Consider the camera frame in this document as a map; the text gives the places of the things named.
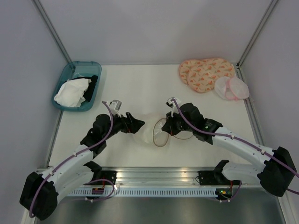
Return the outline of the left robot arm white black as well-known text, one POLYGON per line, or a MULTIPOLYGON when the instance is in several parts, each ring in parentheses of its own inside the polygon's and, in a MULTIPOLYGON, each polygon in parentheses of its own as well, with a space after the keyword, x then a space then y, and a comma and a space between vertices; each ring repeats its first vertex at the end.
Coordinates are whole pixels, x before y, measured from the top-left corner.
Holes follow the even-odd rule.
POLYGON ((41 173, 32 172, 26 178, 20 204, 30 218, 47 219, 57 205, 74 189, 101 182, 101 166, 93 162, 107 146, 107 140, 118 132, 137 133, 145 122, 125 115, 100 114, 73 154, 58 165, 41 173))

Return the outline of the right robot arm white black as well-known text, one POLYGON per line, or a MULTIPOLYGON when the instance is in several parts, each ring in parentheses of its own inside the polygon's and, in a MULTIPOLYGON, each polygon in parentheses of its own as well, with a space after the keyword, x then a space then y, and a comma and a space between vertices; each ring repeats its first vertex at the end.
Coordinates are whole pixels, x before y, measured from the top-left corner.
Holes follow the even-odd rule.
POLYGON ((218 121, 204 118, 192 103, 182 105, 178 99, 170 98, 166 104, 171 111, 166 114, 162 131, 171 136, 190 132, 197 140, 226 149, 248 162, 221 160, 213 170, 198 172, 200 185, 254 184, 277 197, 291 191, 289 185, 299 174, 287 149, 251 143, 218 121))

